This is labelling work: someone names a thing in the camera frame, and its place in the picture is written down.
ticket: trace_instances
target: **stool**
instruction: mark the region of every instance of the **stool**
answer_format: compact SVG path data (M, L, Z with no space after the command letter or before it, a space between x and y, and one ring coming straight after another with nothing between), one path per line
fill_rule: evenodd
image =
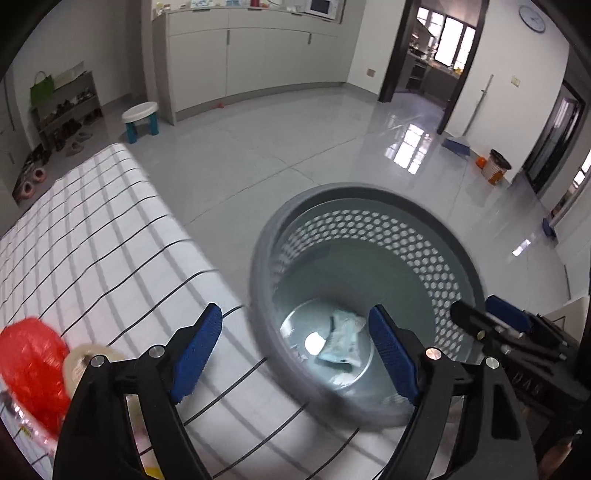
M148 117L150 120L150 134L158 135L157 111L158 104L156 102L145 102L133 106L121 115L121 119L127 128L127 138L129 139L129 143L136 143L138 141L138 130L135 127L135 122L142 118Z

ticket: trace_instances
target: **gray tile floor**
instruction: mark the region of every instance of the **gray tile floor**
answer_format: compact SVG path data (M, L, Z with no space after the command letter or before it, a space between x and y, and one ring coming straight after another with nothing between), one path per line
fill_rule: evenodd
M57 178L104 146L126 141L120 111L90 128L75 157L55 155ZM569 299L564 268L541 231L546 211L523 176L493 187L441 147L442 111L412 94L369 101L344 88L283 93L141 128L131 146L171 211L234 292L247 301L251 253L269 217L319 184L361 181L426 207L460 238L487 294L536 313ZM530 242L520 252L519 246Z

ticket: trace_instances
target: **microwave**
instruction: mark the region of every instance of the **microwave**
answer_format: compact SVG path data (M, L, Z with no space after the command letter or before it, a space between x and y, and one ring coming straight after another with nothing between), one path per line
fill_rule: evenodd
M306 13L332 20L336 19L338 7L338 0L306 0Z

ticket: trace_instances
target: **checkered tablecloth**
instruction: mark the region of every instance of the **checkered tablecloth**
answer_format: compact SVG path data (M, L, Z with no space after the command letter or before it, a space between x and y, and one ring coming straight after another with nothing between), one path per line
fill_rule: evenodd
M0 278L4 326L39 316L71 348L112 345L129 358L166 344L217 303L222 335L196 391L178 406L214 478L372 480L402 434L331 424L283 393L255 346L246 309L121 144L58 180L1 239ZM6 409L0 416L50 479L52 458ZM149 444L141 453L153 455ZM434 470L446 459L438 454Z

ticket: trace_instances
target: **gray plastic basket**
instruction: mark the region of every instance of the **gray plastic basket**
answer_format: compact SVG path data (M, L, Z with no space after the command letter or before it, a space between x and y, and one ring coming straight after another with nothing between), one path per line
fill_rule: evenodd
M478 355L449 318L455 300L484 307L468 253L431 213L372 186L317 187L281 207L257 243L250 297L252 330L278 383L309 409L357 425L406 424L412 406L396 393L367 328L361 366L316 356L334 310L367 317L382 303L425 347L459 361Z

